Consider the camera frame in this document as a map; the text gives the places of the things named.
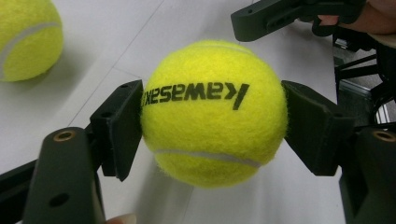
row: ball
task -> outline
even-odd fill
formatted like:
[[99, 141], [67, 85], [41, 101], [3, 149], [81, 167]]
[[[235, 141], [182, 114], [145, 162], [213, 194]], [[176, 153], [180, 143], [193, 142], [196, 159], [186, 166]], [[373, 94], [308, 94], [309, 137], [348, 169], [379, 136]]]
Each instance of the ball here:
[[142, 97], [143, 137], [168, 175], [202, 188], [253, 176], [288, 126], [285, 92], [250, 49], [220, 40], [167, 56]]
[[50, 0], [0, 0], [0, 80], [48, 71], [63, 48], [61, 18]]

